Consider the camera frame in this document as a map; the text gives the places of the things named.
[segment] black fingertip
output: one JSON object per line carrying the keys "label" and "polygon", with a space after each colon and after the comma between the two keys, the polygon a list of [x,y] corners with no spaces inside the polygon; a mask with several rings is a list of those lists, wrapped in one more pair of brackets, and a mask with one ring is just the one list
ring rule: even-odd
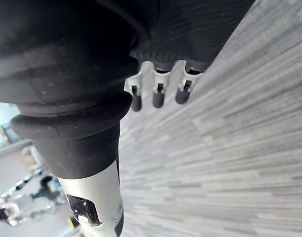
{"label": "black fingertip", "polygon": [[162,107],[164,104],[164,98],[165,98],[165,94],[160,92],[158,93],[153,92],[153,106],[155,108]]}
{"label": "black fingertip", "polygon": [[142,99],[140,95],[133,95],[132,96],[132,104],[131,108],[133,111],[138,112],[142,108]]}
{"label": "black fingertip", "polygon": [[180,89],[176,92],[175,100],[178,104],[185,104],[189,98],[190,92],[188,91],[181,91]]}

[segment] floor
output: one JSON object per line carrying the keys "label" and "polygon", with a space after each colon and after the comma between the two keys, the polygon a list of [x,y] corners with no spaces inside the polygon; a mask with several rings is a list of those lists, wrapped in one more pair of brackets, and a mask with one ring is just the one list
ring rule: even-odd
{"label": "floor", "polygon": [[302,0],[258,0],[196,85],[122,120],[122,237],[302,237]]}

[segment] gray carpet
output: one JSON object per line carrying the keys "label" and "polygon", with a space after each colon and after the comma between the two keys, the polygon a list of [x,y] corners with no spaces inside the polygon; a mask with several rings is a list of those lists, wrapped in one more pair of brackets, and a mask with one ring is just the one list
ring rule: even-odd
{"label": "gray carpet", "polygon": [[196,85],[122,120],[122,237],[302,237],[302,0],[259,0]]}

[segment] white wall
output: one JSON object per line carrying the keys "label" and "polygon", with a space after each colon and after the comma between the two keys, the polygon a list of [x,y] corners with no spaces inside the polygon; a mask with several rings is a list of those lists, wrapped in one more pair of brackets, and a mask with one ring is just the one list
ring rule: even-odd
{"label": "white wall", "polygon": [[[22,162],[20,152],[14,152],[0,158],[0,194],[12,187],[29,172]],[[29,183],[22,192],[32,193],[38,189],[38,180]],[[0,223],[0,237],[60,237],[70,227],[67,218],[72,215],[68,205],[61,206],[55,215],[45,215],[40,221],[32,221],[19,227]]]}
{"label": "white wall", "polygon": [[19,110],[16,106],[0,103],[0,125],[10,122],[18,114]]}

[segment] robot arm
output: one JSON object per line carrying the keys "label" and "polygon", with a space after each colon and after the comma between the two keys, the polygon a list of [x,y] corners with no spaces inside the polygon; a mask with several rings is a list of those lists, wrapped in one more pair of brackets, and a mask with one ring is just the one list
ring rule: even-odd
{"label": "robot arm", "polygon": [[[163,65],[185,60],[204,72],[253,2],[0,1],[0,102],[18,106],[14,131],[33,140],[94,236],[118,237],[123,227],[118,141],[132,101],[126,78],[153,62],[154,105],[162,106]],[[184,77],[178,102],[197,80]]]}

